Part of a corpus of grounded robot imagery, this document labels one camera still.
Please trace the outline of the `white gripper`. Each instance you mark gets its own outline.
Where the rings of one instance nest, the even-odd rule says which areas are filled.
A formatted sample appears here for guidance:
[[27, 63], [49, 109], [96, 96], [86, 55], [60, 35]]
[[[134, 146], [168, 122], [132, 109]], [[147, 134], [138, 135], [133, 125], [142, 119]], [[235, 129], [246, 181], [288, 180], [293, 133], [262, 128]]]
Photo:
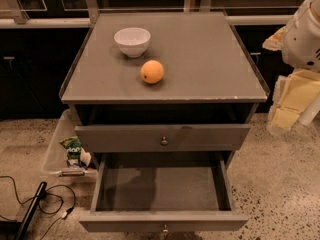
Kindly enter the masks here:
[[262, 47], [282, 50], [283, 61], [294, 68], [320, 71], [320, 0], [305, 0], [286, 27], [268, 37]]

